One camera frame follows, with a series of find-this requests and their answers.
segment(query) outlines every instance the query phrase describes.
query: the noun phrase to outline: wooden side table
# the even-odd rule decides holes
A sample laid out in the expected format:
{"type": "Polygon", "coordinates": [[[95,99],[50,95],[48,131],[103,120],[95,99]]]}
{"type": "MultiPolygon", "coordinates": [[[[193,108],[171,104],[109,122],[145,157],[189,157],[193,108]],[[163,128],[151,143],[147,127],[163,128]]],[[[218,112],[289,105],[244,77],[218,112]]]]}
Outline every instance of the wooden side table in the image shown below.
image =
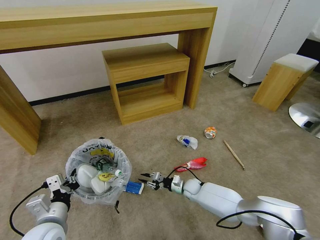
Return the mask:
{"type": "Polygon", "coordinates": [[[103,51],[111,93],[122,124],[179,110],[190,58],[168,43],[103,51]],[[117,84],[164,75],[160,84],[118,91],[117,84]]]}
{"type": "MultiPolygon", "coordinates": [[[[189,1],[3,8],[0,54],[179,34],[178,50],[190,57],[184,102],[193,109],[216,12],[189,1]]],[[[41,119],[1,67],[0,125],[36,153],[41,119]]]]}

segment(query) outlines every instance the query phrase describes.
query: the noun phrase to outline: silver stand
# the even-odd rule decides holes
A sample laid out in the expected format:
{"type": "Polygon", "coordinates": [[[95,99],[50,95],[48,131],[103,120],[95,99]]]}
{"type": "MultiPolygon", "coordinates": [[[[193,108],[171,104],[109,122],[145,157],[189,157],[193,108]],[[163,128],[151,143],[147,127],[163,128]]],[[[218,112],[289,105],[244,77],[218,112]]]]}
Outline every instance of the silver stand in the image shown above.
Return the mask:
{"type": "Polygon", "coordinates": [[[289,116],[299,127],[320,138],[320,105],[293,104],[289,107],[289,116]]]}

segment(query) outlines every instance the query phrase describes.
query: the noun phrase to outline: yellow label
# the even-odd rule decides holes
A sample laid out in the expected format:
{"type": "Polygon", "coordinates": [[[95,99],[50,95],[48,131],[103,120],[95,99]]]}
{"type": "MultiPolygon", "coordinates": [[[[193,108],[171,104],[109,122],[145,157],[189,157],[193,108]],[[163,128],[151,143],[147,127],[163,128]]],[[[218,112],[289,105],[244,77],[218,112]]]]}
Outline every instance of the yellow label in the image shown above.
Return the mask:
{"type": "Polygon", "coordinates": [[[108,149],[106,148],[101,148],[101,149],[96,149],[90,152],[90,155],[108,155],[110,157],[113,158],[114,153],[110,152],[108,149]]]}
{"type": "Polygon", "coordinates": [[[99,179],[104,182],[108,182],[111,178],[113,178],[115,175],[111,173],[101,173],[99,174],[99,179]]]}

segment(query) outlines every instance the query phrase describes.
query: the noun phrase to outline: wooden stool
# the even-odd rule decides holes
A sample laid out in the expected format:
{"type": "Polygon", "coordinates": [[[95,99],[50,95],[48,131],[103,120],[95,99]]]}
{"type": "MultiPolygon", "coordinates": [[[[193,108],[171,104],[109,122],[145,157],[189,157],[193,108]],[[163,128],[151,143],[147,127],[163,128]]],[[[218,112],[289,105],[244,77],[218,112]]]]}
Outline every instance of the wooden stool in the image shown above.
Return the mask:
{"type": "Polygon", "coordinates": [[[121,123],[182,108],[190,58],[168,43],[102,52],[121,123]],[[164,75],[164,83],[118,91],[117,84],[164,75]]]}
{"type": "Polygon", "coordinates": [[[271,65],[252,100],[276,111],[284,99],[291,99],[319,62],[288,54],[271,65]]]}

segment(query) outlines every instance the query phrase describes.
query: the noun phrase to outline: bottle cap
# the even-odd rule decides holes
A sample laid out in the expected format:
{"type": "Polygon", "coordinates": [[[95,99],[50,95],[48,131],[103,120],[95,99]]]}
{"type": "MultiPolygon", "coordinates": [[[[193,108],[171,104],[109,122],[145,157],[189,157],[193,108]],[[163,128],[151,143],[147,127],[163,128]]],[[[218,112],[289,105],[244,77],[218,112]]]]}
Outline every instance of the bottle cap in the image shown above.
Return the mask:
{"type": "Polygon", "coordinates": [[[122,175],[122,171],[120,169],[117,169],[114,175],[116,175],[117,177],[120,177],[122,175]]]}

